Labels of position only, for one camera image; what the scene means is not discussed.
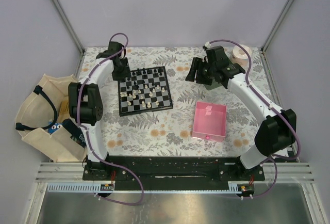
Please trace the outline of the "black and grey chessboard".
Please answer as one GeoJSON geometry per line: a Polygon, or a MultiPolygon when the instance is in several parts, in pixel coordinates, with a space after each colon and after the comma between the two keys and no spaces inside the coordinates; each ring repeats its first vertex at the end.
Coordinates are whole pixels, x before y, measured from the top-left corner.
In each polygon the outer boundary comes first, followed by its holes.
{"type": "Polygon", "coordinates": [[[173,108],[166,68],[136,69],[118,82],[119,116],[173,108]]]}

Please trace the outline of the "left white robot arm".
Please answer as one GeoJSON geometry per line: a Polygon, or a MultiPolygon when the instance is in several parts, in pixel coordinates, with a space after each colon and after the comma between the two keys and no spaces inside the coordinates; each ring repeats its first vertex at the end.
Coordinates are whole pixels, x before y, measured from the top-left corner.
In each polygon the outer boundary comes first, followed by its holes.
{"type": "Polygon", "coordinates": [[[88,75],[78,83],[70,83],[68,86],[69,113],[83,133],[87,158],[92,162],[103,162],[108,154],[103,145],[101,130],[104,108],[100,87],[109,76],[117,82],[129,77],[130,70],[125,54],[124,45],[110,41],[108,49],[97,55],[95,65],[88,75]]]}

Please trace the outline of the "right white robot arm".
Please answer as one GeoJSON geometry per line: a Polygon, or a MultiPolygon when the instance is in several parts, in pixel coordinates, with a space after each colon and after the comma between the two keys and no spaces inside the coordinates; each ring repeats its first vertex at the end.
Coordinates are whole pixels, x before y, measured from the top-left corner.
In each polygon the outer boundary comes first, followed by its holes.
{"type": "Polygon", "coordinates": [[[193,58],[186,81],[209,86],[213,82],[221,84],[245,104],[259,124],[255,144],[239,156],[235,167],[235,176],[245,181],[253,175],[254,167],[298,141],[296,114],[292,109],[283,110],[258,90],[248,71],[231,62],[222,46],[207,42],[203,49],[206,56],[193,58]]]}

